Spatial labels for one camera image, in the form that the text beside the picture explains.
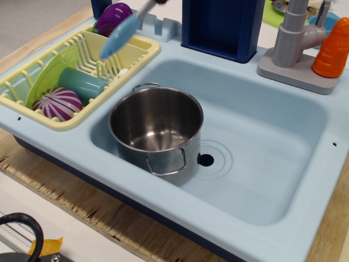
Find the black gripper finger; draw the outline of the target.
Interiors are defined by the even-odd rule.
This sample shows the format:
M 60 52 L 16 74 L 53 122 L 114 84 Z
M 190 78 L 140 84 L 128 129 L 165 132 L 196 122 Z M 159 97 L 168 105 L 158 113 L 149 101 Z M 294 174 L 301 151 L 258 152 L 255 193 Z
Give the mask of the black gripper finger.
M 165 4 L 167 0 L 155 0 L 157 4 Z

